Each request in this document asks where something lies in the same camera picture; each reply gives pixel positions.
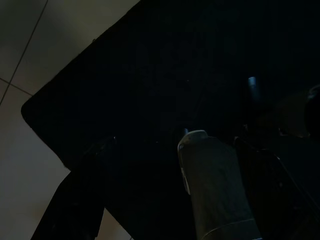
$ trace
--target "floor tile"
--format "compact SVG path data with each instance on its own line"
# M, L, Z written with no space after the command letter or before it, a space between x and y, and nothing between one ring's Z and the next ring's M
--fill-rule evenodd
M0 78L10 81L46 0L0 0Z
M137 2L49 1L12 83L36 93Z
M0 105L0 239L30 239L69 173L21 116L30 96L10 86Z
M130 238L130 235L114 217L107 210L104 210L99 235L96 240L130 240Z
M3 95L5 94L5 91L7 89L8 83L6 83L5 81L2 81L0 79L0 101L3 97Z

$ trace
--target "white floor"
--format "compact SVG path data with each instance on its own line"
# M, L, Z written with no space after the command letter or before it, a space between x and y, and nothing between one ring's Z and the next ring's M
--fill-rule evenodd
M0 240L29 240L59 183L59 158L21 106L138 0L0 0ZM129 240L104 212L98 240Z

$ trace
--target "tiled floor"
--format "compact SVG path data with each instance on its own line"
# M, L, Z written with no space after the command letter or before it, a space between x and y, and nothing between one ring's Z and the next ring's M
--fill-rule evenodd
M0 0L0 239L28 240L59 183L59 158L21 116L23 103L138 0ZM98 240L129 240L104 212Z

